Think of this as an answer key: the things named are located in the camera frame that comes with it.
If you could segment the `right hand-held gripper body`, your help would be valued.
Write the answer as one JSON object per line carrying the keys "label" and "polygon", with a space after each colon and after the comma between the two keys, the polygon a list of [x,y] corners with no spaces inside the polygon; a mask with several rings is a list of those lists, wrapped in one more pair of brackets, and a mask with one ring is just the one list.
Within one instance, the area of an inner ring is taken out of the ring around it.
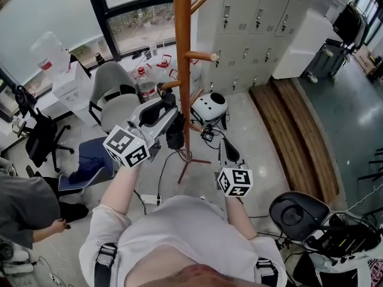
{"label": "right hand-held gripper body", "polygon": [[218,150],[219,172],[216,177],[219,188],[226,197],[245,197],[253,187],[253,172],[245,159],[229,142],[222,138]]}

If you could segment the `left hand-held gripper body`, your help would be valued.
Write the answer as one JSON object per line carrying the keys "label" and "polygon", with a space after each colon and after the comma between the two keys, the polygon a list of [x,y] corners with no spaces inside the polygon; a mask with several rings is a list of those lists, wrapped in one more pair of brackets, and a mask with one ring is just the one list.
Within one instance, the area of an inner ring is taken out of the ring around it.
{"label": "left hand-held gripper body", "polygon": [[122,126],[116,125],[103,142],[110,157],[119,165],[133,168],[153,161],[161,149],[159,139],[170,128],[178,107],[164,108],[162,98],[151,99],[135,108]]}

